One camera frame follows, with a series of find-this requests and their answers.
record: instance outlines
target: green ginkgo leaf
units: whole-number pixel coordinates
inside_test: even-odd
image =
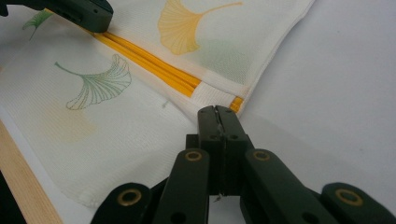
[[[30,26],[34,26],[35,30],[33,31],[32,35],[30,36],[30,39],[32,39],[33,35],[35,34],[35,31],[37,30],[37,28],[41,25],[41,23],[43,23],[46,19],[48,19],[50,16],[52,15],[52,12],[47,11],[46,9],[38,12],[37,14],[35,14],[33,16],[32,19],[30,19],[29,21],[27,21],[23,27],[22,30],[25,30],[26,28],[30,27]]]
[[[89,105],[97,105],[105,100],[119,96],[132,81],[128,63],[119,55],[113,55],[110,69],[100,74],[82,75],[71,72],[58,63],[56,66],[72,75],[82,78],[83,85],[79,95],[69,101],[66,107],[71,110],[84,109]]]

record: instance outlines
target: fabric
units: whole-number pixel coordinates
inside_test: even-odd
[[[104,34],[12,9],[13,26],[0,26],[18,31],[1,32],[0,55],[13,57],[0,57],[0,104],[61,191],[97,206],[120,184],[166,178],[200,108],[239,115],[312,2],[114,0]],[[18,47],[3,48],[13,35]]]

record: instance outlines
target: clamp jaw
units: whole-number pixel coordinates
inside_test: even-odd
[[[235,113],[222,106],[198,112],[198,134],[171,174],[152,189],[128,183],[111,191],[92,224],[204,224],[208,195],[239,195],[247,224],[396,224],[362,190],[343,183],[321,194],[307,189],[272,152],[256,149]]]
[[[23,5],[34,10],[47,8],[94,33],[107,30],[113,8],[106,0],[0,0],[0,15],[8,15],[7,5]]]

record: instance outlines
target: wooden edge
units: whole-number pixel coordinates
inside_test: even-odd
[[[27,223],[62,223],[1,120],[0,170]]]

